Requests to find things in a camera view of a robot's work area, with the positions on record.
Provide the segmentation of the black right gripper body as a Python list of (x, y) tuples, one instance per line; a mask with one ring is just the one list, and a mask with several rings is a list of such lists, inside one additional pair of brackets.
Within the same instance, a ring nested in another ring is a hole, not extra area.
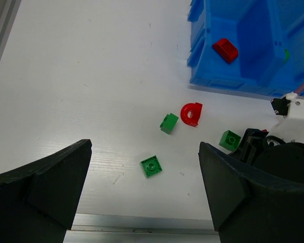
[(273, 176), (304, 184), (303, 143), (287, 143), (267, 131), (247, 129), (230, 156)]

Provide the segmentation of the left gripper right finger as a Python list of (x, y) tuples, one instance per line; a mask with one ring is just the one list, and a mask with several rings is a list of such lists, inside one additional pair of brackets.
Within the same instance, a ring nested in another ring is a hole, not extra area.
[(221, 242), (304, 242), (304, 184), (249, 166), (205, 142), (199, 161)]

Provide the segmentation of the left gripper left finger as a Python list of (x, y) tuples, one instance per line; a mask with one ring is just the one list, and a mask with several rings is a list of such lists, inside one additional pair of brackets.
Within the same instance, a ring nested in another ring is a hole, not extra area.
[(0, 174), (0, 242), (63, 242), (92, 155), (89, 139)]

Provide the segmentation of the green square lego brick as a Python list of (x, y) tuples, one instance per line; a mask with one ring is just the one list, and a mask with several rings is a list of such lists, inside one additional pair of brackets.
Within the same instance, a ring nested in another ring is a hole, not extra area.
[(287, 61), (289, 60), (290, 58), (290, 53), (287, 49), (284, 50), (285, 51), (285, 59), (283, 61), (283, 65), (285, 65), (287, 63)]

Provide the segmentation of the red arch lego piece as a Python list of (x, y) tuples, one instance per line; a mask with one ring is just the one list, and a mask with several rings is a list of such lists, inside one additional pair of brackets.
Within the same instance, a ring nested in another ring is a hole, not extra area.
[(203, 104), (188, 103), (184, 105), (180, 111), (181, 120), (188, 126), (196, 127), (201, 117)]

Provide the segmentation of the red rounded lego brick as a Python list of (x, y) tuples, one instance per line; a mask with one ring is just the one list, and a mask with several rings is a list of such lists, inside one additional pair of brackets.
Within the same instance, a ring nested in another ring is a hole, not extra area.
[(234, 62), (239, 55), (238, 49), (227, 38), (218, 40), (212, 48), (227, 64)]

